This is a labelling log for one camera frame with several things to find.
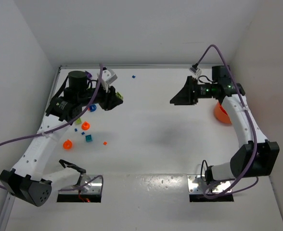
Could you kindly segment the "lime green lego brick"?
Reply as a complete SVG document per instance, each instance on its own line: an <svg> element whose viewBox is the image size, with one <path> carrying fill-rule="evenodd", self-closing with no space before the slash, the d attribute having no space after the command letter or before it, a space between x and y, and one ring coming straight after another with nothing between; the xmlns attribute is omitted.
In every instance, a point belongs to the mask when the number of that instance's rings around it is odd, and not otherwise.
<svg viewBox="0 0 283 231"><path fill-rule="evenodd" d="M120 100L123 100L123 96L119 92L116 92L116 97Z"/></svg>

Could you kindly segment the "lime green curved lego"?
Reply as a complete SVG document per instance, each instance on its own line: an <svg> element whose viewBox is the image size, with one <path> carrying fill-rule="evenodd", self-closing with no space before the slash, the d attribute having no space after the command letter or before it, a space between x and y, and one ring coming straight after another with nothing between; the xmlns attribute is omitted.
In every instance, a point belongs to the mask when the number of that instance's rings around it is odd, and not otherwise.
<svg viewBox="0 0 283 231"><path fill-rule="evenodd" d="M81 118L78 118L78 119L75 121L75 124L77 124L77 125L79 125L79 124L81 124L81 123L82 123Z"/></svg>

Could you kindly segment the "teal square lego brick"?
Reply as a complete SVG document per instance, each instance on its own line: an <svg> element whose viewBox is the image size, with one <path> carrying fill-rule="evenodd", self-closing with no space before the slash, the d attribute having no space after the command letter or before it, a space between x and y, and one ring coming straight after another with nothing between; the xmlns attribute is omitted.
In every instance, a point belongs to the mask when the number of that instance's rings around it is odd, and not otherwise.
<svg viewBox="0 0 283 231"><path fill-rule="evenodd" d="M92 136L90 134L86 135L85 140L86 140L86 142L92 142Z"/></svg>

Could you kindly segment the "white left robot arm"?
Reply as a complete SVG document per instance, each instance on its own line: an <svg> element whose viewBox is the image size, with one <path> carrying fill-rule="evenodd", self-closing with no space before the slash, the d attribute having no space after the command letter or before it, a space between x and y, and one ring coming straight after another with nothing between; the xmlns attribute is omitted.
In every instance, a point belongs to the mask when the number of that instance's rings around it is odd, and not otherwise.
<svg viewBox="0 0 283 231"><path fill-rule="evenodd" d="M11 170L3 170L0 181L16 198L34 206L42 206L53 191L80 186L86 170L60 160L63 169L44 175L53 150L67 129L92 104L110 111L123 103L123 98L111 85L117 75L104 67L97 79L87 71L70 71L50 100L41 127L26 152Z"/></svg>

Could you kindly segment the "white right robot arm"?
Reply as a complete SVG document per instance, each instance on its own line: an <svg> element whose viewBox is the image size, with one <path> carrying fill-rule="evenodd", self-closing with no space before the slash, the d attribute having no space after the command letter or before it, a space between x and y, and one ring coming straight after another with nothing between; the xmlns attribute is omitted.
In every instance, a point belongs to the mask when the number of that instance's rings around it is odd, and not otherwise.
<svg viewBox="0 0 283 231"><path fill-rule="evenodd" d="M223 65L212 67L212 81L198 82L188 76L183 88L170 100L173 105L195 105L199 99L218 100L226 111L237 135L239 150L225 164L208 166L207 183L252 178L271 174L280 151L279 145L263 134L246 102L241 84L234 85L228 69Z"/></svg>

